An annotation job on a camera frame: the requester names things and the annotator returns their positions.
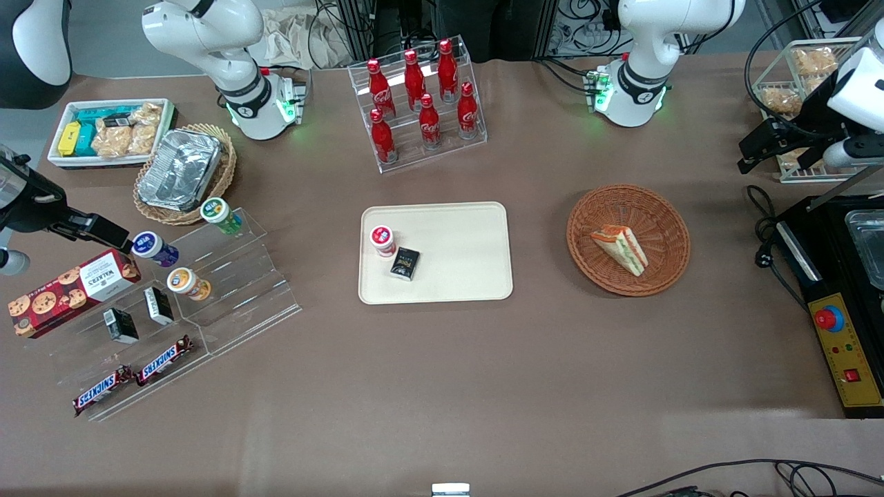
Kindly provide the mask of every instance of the sandwich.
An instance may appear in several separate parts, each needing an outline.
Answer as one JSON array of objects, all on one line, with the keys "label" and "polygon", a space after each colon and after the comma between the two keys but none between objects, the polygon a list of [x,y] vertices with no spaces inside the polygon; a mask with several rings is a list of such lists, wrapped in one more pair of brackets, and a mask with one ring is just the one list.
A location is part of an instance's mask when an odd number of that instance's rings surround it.
[{"label": "sandwich", "polygon": [[636,236],[628,226],[604,225],[590,235],[613,260],[636,276],[648,267],[648,258],[638,245]]}]

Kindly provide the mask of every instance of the table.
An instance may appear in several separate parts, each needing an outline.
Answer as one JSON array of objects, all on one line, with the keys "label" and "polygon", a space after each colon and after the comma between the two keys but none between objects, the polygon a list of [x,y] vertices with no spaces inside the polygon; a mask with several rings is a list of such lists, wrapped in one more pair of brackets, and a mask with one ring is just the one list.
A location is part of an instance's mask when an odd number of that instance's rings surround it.
[{"label": "table", "polygon": [[[345,72],[316,74],[304,124],[267,142],[235,131],[206,78],[78,78],[65,100],[167,97],[181,125],[230,131],[240,162],[228,200],[268,230],[304,311],[100,424],[73,419],[49,359],[0,333],[0,489],[404,496],[467,481],[476,496],[614,495],[755,456],[880,474],[884,424],[841,419],[807,316],[752,263],[758,213],[743,187],[761,184],[780,210],[824,188],[738,173],[736,144],[759,119],[743,61],[684,57],[665,106],[639,129],[588,115],[539,65],[478,65],[488,143],[383,176]],[[133,233],[189,230],[141,217],[134,169],[41,171],[71,205]],[[606,293],[570,259],[571,207],[617,182],[665,196],[690,230],[688,270],[663,294]],[[507,207],[512,296],[359,301],[366,208],[474,201]],[[34,263],[3,279],[7,301],[99,250],[47,233],[16,234],[11,246]],[[688,481],[776,486],[766,466]]]}]

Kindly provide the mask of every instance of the red cookie box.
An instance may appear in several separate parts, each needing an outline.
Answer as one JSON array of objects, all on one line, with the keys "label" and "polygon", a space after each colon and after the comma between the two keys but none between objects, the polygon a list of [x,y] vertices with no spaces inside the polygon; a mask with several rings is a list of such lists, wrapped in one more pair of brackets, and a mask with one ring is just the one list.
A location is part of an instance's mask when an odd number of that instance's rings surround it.
[{"label": "red cookie box", "polygon": [[20,337],[39,338],[141,279],[138,265],[109,249],[49,283],[9,302],[9,315]]}]

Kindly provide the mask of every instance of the red bottle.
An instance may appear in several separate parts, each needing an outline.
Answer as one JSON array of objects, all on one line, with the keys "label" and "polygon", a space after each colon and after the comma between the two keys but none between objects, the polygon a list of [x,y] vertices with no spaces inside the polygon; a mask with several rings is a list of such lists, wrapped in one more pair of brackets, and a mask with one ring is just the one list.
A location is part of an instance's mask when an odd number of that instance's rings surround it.
[{"label": "red bottle", "polygon": [[369,90],[371,98],[375,102],[375,108],[380,109],[386,118],[396,117],[396,107],[392,103],[390,83],[381,73],[381,63],[376,58],[370,58],[367,64],[369,68]]},{"label": "red bottle", "polygon": [[375,142],[377,159],[384,164],[396,162],[399,155],[396,153],[396,146],[392,142],[390,125],[384,122],[384,113],[379,109],[372,109],[370,116],[371,140]]},{"label": "red bottle", "polygon": [[461,100],[457,103],[457,120],[461,123],[458,134],[464,140],[476,138],[479,132],[476,127],[478,108],[476,97],[473,95],[473,83],[464,81],[461,86]]},{"label": "red bottle", "polygon": [[439,42],[439,54],[439,96],[442,102],[453,103],[457,100],[457,62],[451,53],[451,40]]},{"label": "red bottle", "polygon": [[405,50],[405,91],[408,93],[408,108],[412,112],[420,112],[421,97],[427,93],[427,85],[414,50]]},{"label": "red bottle", "polygon": [[421,138],[423,147],[427,150],[435,150],[442,144],[442,135],[439,133],[439,115],[433,107],[433,97],[429,93],[421,97],[421,115],[418,118],[421,123]]}]

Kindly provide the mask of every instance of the brown wicker basket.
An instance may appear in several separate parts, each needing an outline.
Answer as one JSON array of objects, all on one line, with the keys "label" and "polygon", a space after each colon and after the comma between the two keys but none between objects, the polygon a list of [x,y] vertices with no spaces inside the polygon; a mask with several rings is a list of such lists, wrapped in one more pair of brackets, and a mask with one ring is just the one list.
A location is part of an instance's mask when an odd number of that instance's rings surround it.
[{"label": "brown wicker basket", "polygon": [[[180,129],[205,133],[214,136],[221,141],[221,162],[218,163],[215,173],[212,175],[209,187],[206,188],[208,193],[205,195],[206,198],[211,196],[221,196],[227,187],[230,186],[231,182],[233,182],[233,171],[236,169],[236,150],[233,148],[233,142],[230,139],[230,135],[218,126],[206,124],[187,125]],[[147,205],[138,198],[138,184],[141,183],[141,179],[144,178],[144,174],[147,173],[148,168],[150,168],[150,165],[153,162],[154,156],[151,155],[148,158],[148,162],[144,163],[144,166],[138,173],[138,178],[135,179],[135,190],[132,195],[135,199],[135,207],[138,208],[138,211],[141,214],[144,214],[146,218],[159,221],[164,225],[184,226],[192,225],[199,221],[201,219],[199,209],[190,212],[178,212],[177,210],[163,209],[162,207]]]},{"label": "brown wicker basket", "polygon": [[[590,234],[602,225],[629,226],[648,257],[641,276],[617,264]],[[663,197],[635,185],[597,188],[568,218],[568,250],[589,279],[609,292],[642,297],[671,287],[688,267],[690,237],[684,220]]]}]

